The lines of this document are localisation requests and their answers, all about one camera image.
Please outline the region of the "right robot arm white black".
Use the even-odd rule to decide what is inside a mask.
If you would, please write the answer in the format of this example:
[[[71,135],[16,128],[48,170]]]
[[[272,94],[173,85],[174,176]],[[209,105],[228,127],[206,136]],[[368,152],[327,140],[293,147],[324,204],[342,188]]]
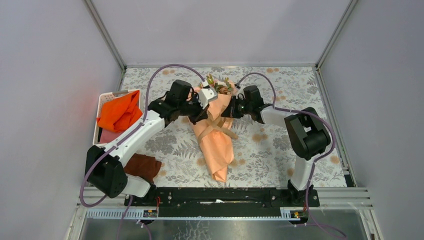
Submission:
[[[245,87],[242,94],[233,96],[222,117],[240,119],[249,115],[260,124],[284,127],[290,146],[296,154],[294,173],[287,183],[287,201],[293,206],[307,199],[313,186],[311,174],[314,160],[331,144],[331,136],[324,121],[314,108],[290,110],[265,103],[257,86]]]

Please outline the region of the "tan satin ribbon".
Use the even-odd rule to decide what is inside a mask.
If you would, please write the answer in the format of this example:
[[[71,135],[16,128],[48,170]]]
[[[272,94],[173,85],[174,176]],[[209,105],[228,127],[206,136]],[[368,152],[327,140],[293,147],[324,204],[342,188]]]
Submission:
[[[223,127],[226,122],[226,117],[218,116],[217,118],[213,118],[210,112],[207,113],[208,118],[206,122],[208,126],[197,136],[197,141],[200,143],[204,137],[206,137],[209,133],[216,130],[218,132],[224,133],[232,139],[238,139],[238,136],[232,132],[231,130]]]

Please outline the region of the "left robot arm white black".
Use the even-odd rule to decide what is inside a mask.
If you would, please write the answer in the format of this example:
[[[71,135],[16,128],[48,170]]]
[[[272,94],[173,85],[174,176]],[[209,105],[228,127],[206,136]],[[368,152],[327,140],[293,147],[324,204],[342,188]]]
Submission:
[[[186,81],[175,80],[164,96],[146,104],[142,117],[124,133],[105,145],[89,148],[83,181],[100,191],[103,199],[130,195],[144,206],[152,204],[152,184],[124,168],[143,144],[179,117],[188,117],[193,124],[207,119],[209,104],[217,97],[207,83],[195,89]]]

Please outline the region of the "pink fake flower bouquet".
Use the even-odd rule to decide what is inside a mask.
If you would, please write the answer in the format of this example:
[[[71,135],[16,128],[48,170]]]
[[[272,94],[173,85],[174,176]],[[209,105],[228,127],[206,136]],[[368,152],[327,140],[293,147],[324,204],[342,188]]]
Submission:
[[[200,89],[211,88],[214,89],[218,94],[233,96],[237,93],[235,84],[230,81],[228,77],[218,76],[215,77],[209,73],[205,77],[206,82],[200,83],[195,89],[198,92]]]

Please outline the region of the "beige kraft wrapping paper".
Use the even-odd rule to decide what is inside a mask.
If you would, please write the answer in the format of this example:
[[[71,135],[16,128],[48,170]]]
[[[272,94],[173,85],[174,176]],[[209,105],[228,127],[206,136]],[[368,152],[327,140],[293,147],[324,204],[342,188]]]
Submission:
[[[231,97],[232,95],[218,94],[218,98],[209,103],[207,113],[210,112],[214,119],[221,116],[221,113],[229,105]],[[231,130],[233,122],[232,118],[226,117],[223,127]],[[191,125],[196,139],[207,126],[207,120]],[[227,181],[228,166],[235,158],[232,139],[222,132],[213,130],[201,142],[198,142],[209,174],[215,181],[223,183]]]

